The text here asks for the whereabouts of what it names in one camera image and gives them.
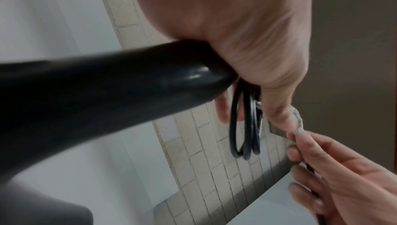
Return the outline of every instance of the human hand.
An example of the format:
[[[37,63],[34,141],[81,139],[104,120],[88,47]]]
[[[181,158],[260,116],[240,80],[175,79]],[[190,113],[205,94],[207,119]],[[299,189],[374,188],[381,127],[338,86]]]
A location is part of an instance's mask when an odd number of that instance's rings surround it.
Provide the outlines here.
[[[308,68],[312,0],[138,1],[166,36],[209,42],[243,79],[261,86],[264,115],[282,130],[296,129],[289,105]],[[215,105],[228,123],[227,93]]]
[[[323,178],[302,166],[291,170],[299,184],[289,187],[296,202],[328,225],[389,225],[397,223],[397,176],[332,138],[304,132],[288,133],[295,143],[287,150],[294,162],[307,162]]]

